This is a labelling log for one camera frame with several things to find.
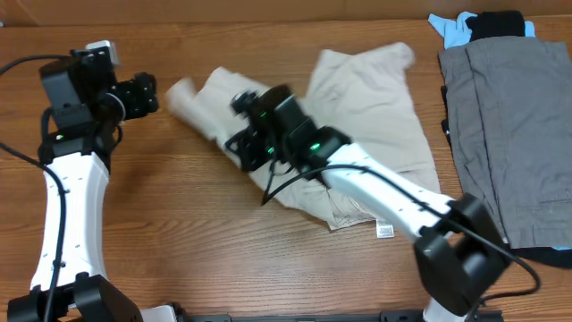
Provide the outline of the beige shorts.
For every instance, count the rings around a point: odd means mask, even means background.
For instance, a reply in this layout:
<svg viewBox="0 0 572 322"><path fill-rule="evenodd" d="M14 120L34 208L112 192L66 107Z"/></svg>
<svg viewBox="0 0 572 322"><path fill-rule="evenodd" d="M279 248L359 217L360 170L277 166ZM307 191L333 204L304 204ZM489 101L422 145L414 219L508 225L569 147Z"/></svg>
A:
<svg viewBox="0 0 572 322"><path fill-rule="evenodd" d="M322 51L301 105L320 125L349 135L371 157L416 185L439 192L433 155L406 83L406 70L415 61L404 43L347 55ZM263 83L215 69L201 90L192 79L175 83L166 93L170 112L222 148L245 119L230 107L247 90L263 94Z"/></svg>

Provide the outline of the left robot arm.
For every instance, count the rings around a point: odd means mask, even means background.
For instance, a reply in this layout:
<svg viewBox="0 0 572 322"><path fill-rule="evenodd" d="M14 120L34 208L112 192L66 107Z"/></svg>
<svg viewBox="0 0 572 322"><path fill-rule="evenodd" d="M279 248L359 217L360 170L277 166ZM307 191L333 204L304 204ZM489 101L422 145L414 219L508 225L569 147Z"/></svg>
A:
<svg viewBox="0 0 572 322"><path fill-rule="evenodd" d="M102 217L121 124L157 110L156 79L141 72L118 81L107 40L48 58L39 73L50 105L31 162L46 180L43 244L29 294L9 301L7 318L58 321L75 308L83 321L141 321L140 309L106 277Z"/></svg>

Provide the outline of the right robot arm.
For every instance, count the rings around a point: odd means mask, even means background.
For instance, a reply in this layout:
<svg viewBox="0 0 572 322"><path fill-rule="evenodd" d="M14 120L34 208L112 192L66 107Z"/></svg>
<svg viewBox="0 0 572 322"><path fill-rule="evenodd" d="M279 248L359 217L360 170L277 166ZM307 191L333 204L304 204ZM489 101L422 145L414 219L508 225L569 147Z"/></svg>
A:
<svg viewBox="0 0 572 322"><path fill-rule="evenodd" d="M480 311L484 293L510 264L486 207L426 190L378 163L343 132L318 126L286 85L263 95L244 91L230 107L248 122L225 147L244 172L283 163L296 179L317 180L388 221L413 245L418 273L431 301L418 321L500 321Z"/></svg>

